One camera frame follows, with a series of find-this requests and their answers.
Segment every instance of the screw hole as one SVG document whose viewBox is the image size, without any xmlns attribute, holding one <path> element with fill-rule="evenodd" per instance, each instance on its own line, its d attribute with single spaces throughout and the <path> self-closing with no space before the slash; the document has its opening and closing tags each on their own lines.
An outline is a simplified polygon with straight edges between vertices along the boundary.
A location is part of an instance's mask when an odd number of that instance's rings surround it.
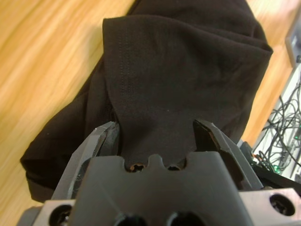
<svg viewBox="0 0 301 226">
<path fill-rule="evenodd" d="M 173 213 L 167 222 L 168 226 L 206 226 L 201 219 L 192 212 Z"/>
<path fill-rule="evenodd" d="M 130 167 L 130 172 L 136 173 L 136 172 L 141 172 L 145 166 L 142 163 L 136 163 Z"/>
<path fill-rule="evenodd" d="M 292 202 L 283 195 L 275 194 L 269 198 L 272 207 L 285 216 L 292 216 L 295 213 L 295 207 Z"/>
<path fill-rule="evenodd" d="M 139 216 L 124 216 L 117 221 L 115 226 L 147 226 L 143 218 Z"/>
<path fill-rule="evenodd" d="M 71 205 L 61 205 L 56 207 L 50 215 L 49 225 L 67 226 L 71 209 L 72 209 Z"/>
</svg>

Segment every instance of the black fabric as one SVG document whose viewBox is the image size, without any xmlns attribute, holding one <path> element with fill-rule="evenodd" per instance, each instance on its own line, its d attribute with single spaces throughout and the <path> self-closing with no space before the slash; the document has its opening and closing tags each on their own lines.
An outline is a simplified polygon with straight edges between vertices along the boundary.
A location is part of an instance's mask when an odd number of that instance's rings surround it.
<svg viewBox="0 0 301 226">
<path fill-rule="evenodd" d="M 130 13 L 104 20 L 103 59 L 22 157 L 31 182 L 55 189 L 72 152 L 115 119 L 127 166 L 153 153 L 166 165 L 183 159 L 195 118 L 240 139 L 272 54 L 247 3 L 141 0 Z"/>
</svg>

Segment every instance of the wooden table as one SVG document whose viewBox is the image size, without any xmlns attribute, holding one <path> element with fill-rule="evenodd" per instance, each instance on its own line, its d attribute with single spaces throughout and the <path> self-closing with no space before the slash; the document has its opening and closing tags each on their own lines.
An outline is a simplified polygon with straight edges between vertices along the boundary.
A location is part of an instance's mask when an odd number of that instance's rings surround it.
<svg viewBox="0 0 301 226">
<path fill-rule="evenodd" d="M 254 144 L 292 70 L 284 39 L 300 0 L 249 0 L 274 49 L 243 139 Z M 133 0 L 0 1 L 0 225 L 31 200 L 19 159 L 77 94 L 103 53 L 102 21 Z"/>
</svg>

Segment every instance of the wooden surface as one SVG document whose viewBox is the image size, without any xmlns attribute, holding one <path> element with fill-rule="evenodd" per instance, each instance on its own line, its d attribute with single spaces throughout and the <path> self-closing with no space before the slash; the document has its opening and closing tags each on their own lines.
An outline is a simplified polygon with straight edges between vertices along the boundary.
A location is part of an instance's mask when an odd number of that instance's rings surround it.
<svg viewBox="0 0 301 226">
<path fill-rule="evenodd" d="M 285 47 L 285 37 L 300 7 L 300 0 L 248 0 L 261 23 L 274 53 L 253 102 L 248 125 L 242 136 L 251 146 L 255 144 L 267 122 L 292 67 Z"/>
<path fill-rule="evenodd" d="M 0 225 L 14 226 L 31 201 L 19 159 L 68 104 L 103 53 L 102 20 L 133 0 L 0 1 Z M 244 140 L 253 144 L 291 66 L 284 39 L 299 0 L 249 0 L 274 49 Z"/>
</svg>

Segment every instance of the cable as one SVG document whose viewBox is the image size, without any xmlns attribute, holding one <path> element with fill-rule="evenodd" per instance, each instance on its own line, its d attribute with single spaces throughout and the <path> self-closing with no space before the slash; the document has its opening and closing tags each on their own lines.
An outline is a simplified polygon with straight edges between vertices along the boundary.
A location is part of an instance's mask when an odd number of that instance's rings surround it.
<svg viewBox="0 0 301 226">
<path fill-rule="evenodd" d="M 301 126 L 300 96 L 301 74 L 287 100 L 284 101 L 282 96 L 279 97 L 279 107 L 273 109 L 268 119 L 268 125 L 262 129 L 264 132 L 263 136 L 252 150 L 252 153 L 254 153 L 263 140 L 270 137 L 271 142 L 268 148 L 265 148 L 265 141 L 261 145 L 259 154 L 254 155 L 258 164 L 267 170 L 275 172 L 274 166 L 277 166 L 278 169 L 284 171 L 291 161 L 296 162 L 301 167 L 301 164 L 298 163 L 291 153 L 291 150 L 301 148 L 301 142 L 297 141 L 296 144 L 296 141 L 290 141 L 290 139 L 294 139 L 292 138 L 294 136 L 292 133 Z"/>
</svg>

